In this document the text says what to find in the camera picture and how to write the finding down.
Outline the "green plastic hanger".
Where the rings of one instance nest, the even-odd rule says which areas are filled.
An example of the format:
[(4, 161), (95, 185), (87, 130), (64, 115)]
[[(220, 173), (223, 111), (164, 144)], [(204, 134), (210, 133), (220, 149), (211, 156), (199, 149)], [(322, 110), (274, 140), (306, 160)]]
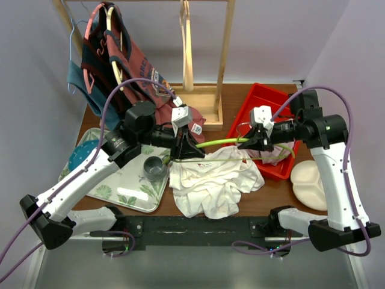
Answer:
[[(198, 148), (205, 148), (208, 146), (214, 146), (214, 145), (223, 145), (223, 144), (228, 144), (228, 143), (243, 143), (247, 139), (243, 137), (237, 137), (237, 138), (226, 138), (226, 139), (221, 139), (221, 140), (212, 140), (212, 141), (207, 141), (201, 144), (198, 144)], [(255, 160), (262, 160), (261, 157), (258, 158), (232, 158), (230, 159), (231, 161), (255, 161)], [(209, 162), (209, 160), (204, 160), (204, 159), (198, 159), (198, 160), (172, 160), (170, 156), (165, 157), (163, 159), (163, 163), (165, 165), (169, 165), (170, 162), (174, 163), (204, 163), (204, 162)]]

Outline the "white tank top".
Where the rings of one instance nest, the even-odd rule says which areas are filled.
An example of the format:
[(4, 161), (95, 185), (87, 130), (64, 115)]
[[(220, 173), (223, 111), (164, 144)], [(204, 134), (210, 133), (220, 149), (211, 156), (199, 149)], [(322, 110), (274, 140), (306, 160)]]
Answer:
[(265, 180), (246, 151), (226, 146), (204, 159), (174, 162), (169, 187), (175, 204), (187, 218), (204, 214), (222, 219), (239, 212), (243, 194), (262, 188)]

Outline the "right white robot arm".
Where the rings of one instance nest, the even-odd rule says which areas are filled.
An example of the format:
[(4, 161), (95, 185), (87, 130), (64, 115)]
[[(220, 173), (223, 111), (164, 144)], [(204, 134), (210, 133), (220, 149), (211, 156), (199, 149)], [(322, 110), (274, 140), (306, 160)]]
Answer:
[(250, 111), (251, 128), (239, 149), (271, 152), (277, 144), (302, 141), (315, 160), (327, 203), (326, 216), (292, 206), (272, 209), (263, 232), (280, 237), (288, 230), (295, 231), (320, 252), (365, 241), (366, 250), (361, 255), (366, 256), (371, 251), (371, 239), (381, 235), (381, 227), (370, 221), (363, 208), (351, 168), (353, 114), (347, 100), (328, 89), (345, 105), (348, 120), (338, 114), (325, 116), (318, 90), (319, 86), (312, 86), (291, 94), (275, 113), (268, 106)]

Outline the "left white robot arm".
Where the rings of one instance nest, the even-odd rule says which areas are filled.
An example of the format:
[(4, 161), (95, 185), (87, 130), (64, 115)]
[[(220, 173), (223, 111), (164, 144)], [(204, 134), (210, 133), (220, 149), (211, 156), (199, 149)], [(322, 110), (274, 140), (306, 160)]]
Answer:
[(137, 102), (74, 171), (37, 197), (27, 195), (20, 200), (27, 223), (47, 249), (56, 249), (82, 233), (104, 231), (118, 236), (127, 231), (126, 216), (114, 205), (86, 211), (73, 207), (98, 183), (139, 156), (142, 145), (169, 149), (172, 160), (204, 157), (189, 131), (193, 121), (189, 106), (172, 109), (169, 128), (157, 125), (155, 112), (151, 102)]

